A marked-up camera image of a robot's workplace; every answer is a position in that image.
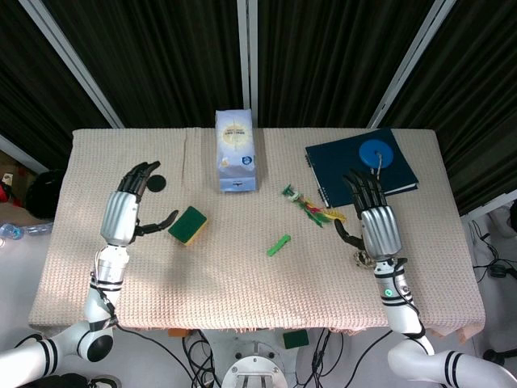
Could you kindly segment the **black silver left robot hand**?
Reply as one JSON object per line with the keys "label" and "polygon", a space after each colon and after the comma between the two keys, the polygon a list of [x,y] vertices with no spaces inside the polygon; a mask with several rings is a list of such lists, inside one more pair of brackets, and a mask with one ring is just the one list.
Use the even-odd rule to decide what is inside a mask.
{"label": "black silver left robot hand", "polygon": [[179,211],[174,210],[159,223],[140,225],[139,205],[153,171],[161,166],[159,161],[142,162],[133,167],[109,196],[100,234],[108,245],[127,247],[137,237],[153,234],[170,227]]}

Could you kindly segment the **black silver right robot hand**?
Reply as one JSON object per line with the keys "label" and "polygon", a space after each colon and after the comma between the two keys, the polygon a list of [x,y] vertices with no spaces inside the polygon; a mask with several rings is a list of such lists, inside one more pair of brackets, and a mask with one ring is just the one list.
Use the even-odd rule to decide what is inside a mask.
{"label": "black silver right robot hand", "polygon": [[336,219],[334,227],[338,236],[375,261],[394,258],[401,251],[401,238],[395,214],[387,204],[379,181],[370,173],[354,169],[350,169],[343,180],[350,189],[362,236],[350,235]]}

